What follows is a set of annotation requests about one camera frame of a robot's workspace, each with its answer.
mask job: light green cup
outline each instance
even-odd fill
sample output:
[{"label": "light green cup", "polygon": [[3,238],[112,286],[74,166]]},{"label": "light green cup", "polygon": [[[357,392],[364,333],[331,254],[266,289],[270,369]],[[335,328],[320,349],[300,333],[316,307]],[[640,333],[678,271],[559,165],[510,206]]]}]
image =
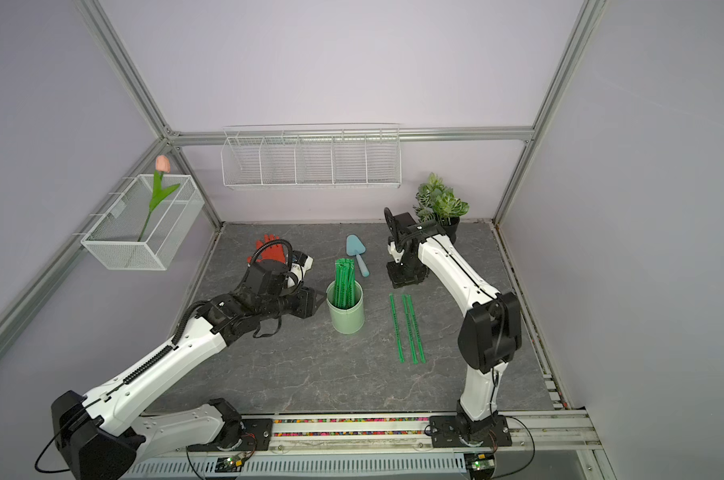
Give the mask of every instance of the light green cup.
[{"label": "light green cup", "polygon": [[357,305],[352,306],[348,310],[337,308],[330,302],[335,293],[335,282],[328,287],[328,308],[330,309],[330,319],[333,321],[333,328],[338,332],[351,334],[357,332],[364,324],[364,302],[362,298],[362,286],[359,282],[354,282],[355,296],[358,299]]}]

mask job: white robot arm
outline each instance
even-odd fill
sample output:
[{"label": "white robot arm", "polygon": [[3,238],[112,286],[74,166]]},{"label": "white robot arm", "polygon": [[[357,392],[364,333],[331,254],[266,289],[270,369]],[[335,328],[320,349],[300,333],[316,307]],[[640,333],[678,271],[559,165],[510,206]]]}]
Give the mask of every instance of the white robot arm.
[{"label": "white robot arm", "polygon": [[436,222],[417,224],[410,214],[393,216],[388,208],[384,215],[394,258],[386,268],[394,287],[420,283],[431,271],[461,309],[458,346],[468,365],[456,430],[465,444],[480,444],[502,421],[496,398],[501,376],[522,343],[519,302],[485,282]]},{"label": "white robot arm", "polygon": [[[275,245],[287,247],[286,263],[258,261],[265,249]],[[262,320],[278,319],[279,330],[282,315],[307,318],[321,304],[324,295],[303,285],[311,257],[293,252],[289,242],[267,242],[252,258],[242,282],[232,292],[190,305],[172,338],[85,395],[68,391],[52,403],[56,432],[52,441],[75,478],[117,480],[137,462],[190,445],[243,450],[239,456],[232,454],[243,460],[246,452],[262,446],[255,436],[248,438],[242,416],[222,398],[185,412],[144,413],[165,390],[210,356],[245,333],[254,332],[258,338]],[[39,468],[42,454],[35,467],[50,473]]]}]

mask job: wall-mounted wire rack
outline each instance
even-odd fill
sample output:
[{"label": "wall-mounted wire rack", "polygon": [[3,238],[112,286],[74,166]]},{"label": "wall-mounted wire rack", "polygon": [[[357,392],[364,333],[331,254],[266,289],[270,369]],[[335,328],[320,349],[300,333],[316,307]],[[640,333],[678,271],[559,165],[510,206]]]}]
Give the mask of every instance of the wall-mounted wire rack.
[{"label": "wall-mounted wire rack", "polygon": [[304,129],[225,128],[221,150],[224,185],[236,190],[402,184],[399,129],[391,124],[362,129],[301,127]]},{"label": "wall-mounted wire rack", "polygon": [[204,206],[191,175],[165,175],[162,188],[178,188],[160,202],[147,222],[153,183],[153,174],[133,178],[82,238],[82,245],[109,270],[166,270]]}]

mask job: small blue shovel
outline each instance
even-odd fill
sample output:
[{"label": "small blue shovel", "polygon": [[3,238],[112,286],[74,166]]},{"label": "small blue shovel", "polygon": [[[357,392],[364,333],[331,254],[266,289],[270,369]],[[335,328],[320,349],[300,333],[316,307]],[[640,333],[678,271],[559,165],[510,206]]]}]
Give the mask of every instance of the small blue shovel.
[{"label": "small blue shovel", "polygon": [[360,266],[360,271],[362,272],[362,276],[370,276],[370,272],[367,269],[367,265],[364,264],[362,261],[362,254],[365,252],[365,247],[362,244],[362,241],[359,239],[356,235],[349,235],[346,237],[346,254],[357,256],[357,263]]}]

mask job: black bracket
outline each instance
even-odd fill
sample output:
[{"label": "black bracket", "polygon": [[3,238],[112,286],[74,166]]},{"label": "black bracket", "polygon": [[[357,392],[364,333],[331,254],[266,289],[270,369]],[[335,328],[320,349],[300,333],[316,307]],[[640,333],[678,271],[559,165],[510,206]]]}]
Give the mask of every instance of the black bracket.
[{"label": "black bracket", "polygon": [[[458,434],[456,416],[432,416],[429,417],[429,426],[426,434],[431,437],[431,446],[434,448],[467,447],[461,441]],[[486,439],[480,444],[482,447],[492,447],[492,440],[495,439],[496,447],[510,447],[511,434],[509,425],[503,415],[496,416],[496,424],[488,430]]]}]

